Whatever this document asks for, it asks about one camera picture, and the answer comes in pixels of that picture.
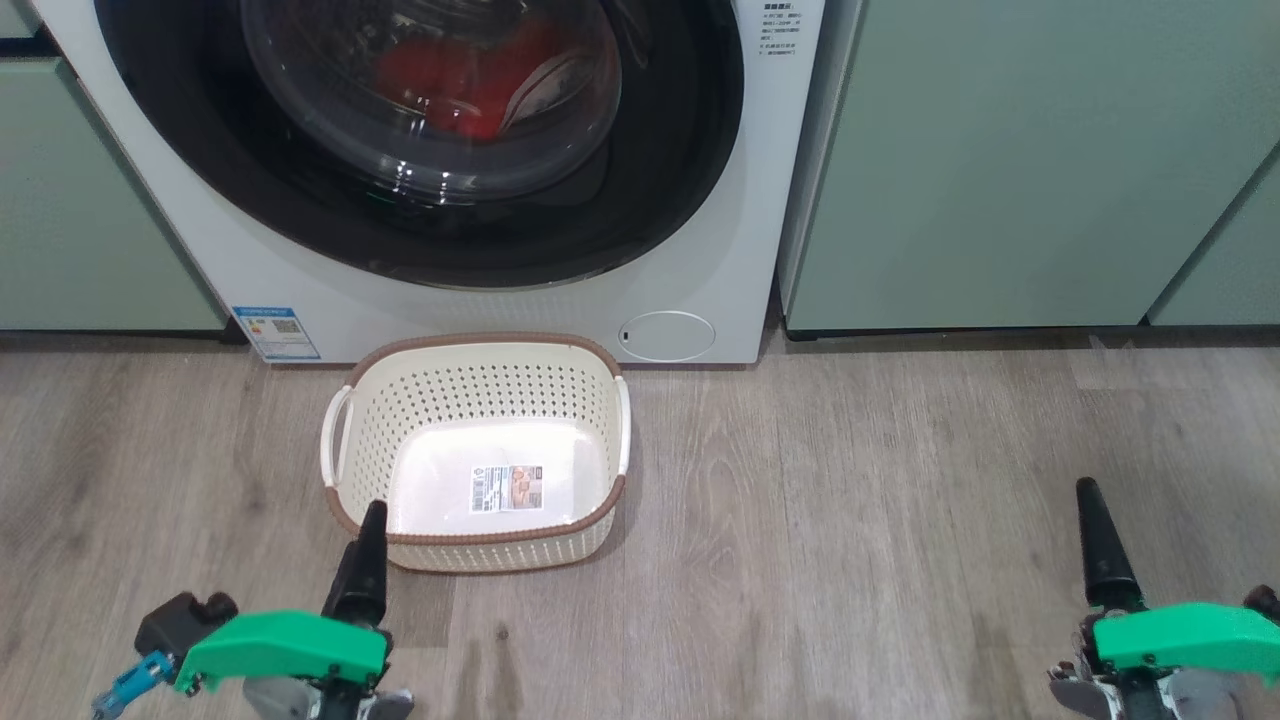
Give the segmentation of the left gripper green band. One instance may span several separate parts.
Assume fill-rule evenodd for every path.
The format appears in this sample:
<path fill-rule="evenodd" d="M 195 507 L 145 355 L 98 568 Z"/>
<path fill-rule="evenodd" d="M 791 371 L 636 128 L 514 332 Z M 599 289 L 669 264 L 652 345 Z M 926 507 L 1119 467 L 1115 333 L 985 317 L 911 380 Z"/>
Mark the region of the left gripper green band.
<path fill-rule="evenodd" d="M 186 651 L 175 689 L 193 696 L 239 678 L 261 719 L 408 719 L 407 691 L 378 689 L 389 667 L 387 503 L 372 501 L 342 555 L 323 616 L 241 614 Z"/>

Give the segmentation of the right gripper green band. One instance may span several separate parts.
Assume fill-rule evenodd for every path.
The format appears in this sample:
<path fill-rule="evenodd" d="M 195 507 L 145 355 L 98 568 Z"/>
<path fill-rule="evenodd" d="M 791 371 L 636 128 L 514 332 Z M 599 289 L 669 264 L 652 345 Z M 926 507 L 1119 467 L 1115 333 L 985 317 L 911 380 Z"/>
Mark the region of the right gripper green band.
<path fill-rule="evenodd" d="M 1076 657 L 1048 670 L 1051 694 L 1088 719 L 1204 719 L 1233 702 L 1233 676 L 1277 683 L 1277 623 L 1221 603 L 1143 609 L 1143 593 L 1097 480 L 1076 480 L 1085 601 Z"/>

